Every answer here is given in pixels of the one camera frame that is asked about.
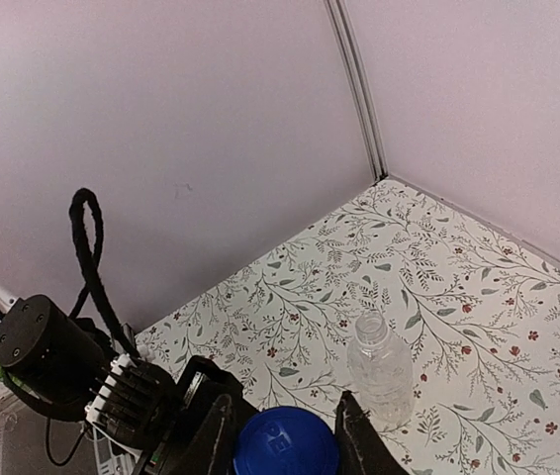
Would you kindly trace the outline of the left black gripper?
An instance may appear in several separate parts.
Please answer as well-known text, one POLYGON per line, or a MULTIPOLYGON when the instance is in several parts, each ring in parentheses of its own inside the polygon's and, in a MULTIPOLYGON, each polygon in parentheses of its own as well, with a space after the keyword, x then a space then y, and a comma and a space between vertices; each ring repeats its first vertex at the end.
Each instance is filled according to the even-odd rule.
POLYGON ((213 403, 223 394, 233 398, 233 452, 239 433, 252 417, 259 414, 259 410, 243 396, 243 385, 239 380, 202 356, 191 357, 177 381, 177 388, 182 394, 182 406, 156 448, 142 453, 134 469, 136 474, 171 474, 174 463, 191 443, 213 403))

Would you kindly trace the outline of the blue Pepsi bottle cap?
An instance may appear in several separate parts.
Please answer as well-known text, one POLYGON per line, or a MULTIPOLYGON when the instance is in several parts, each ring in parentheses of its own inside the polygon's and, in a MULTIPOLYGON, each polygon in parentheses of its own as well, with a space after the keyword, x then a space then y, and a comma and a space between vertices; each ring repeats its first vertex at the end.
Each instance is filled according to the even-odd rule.
POLYGON ((233 452, 237 475, 335 475, 339 448, 330 427, 298 407, 277 407, 252 417, 233 452))

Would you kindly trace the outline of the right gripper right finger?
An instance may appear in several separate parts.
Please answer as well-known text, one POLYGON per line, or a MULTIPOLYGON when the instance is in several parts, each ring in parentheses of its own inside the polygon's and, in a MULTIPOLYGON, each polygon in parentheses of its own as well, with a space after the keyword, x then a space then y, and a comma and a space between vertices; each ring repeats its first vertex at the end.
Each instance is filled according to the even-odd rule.
POLYGON ((341 393, 335 409, 334 437, 339 475, 407 475, 391 454, 351 391, 341 393))

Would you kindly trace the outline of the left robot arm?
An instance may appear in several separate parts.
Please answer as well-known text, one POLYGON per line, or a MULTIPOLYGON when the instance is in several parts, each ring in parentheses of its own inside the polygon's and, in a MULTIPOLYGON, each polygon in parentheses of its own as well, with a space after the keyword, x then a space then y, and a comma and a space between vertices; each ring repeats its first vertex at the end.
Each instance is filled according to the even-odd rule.
POLYGON ((136 474, 232 474, 237 435, 257 412, 210 359, 192 357, 174 379, 136 347, 117 352, 49 297, 1 285, 0 371, 35 412, 107 437, 136 474))

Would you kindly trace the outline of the clear plastic bottle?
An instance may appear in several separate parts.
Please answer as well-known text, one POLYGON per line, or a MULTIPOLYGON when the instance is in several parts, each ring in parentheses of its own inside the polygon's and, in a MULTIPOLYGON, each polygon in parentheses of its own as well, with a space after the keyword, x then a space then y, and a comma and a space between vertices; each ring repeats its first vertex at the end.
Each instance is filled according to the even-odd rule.
POLYGON ((347 366, 360 407, 378 430, 403 426, 414 408, 411 350, 376 311, 362 314, 348 344, 347 366))

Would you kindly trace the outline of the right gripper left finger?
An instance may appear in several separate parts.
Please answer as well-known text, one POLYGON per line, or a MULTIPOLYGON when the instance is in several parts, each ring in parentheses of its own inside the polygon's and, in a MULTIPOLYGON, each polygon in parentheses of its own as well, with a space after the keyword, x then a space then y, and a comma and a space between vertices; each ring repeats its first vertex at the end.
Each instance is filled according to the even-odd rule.
POLYGON ((231 470, 235 438, 233 398, 223 394, 213 403, 199 430, 170 470, 174 475, 223 475, 231 470))

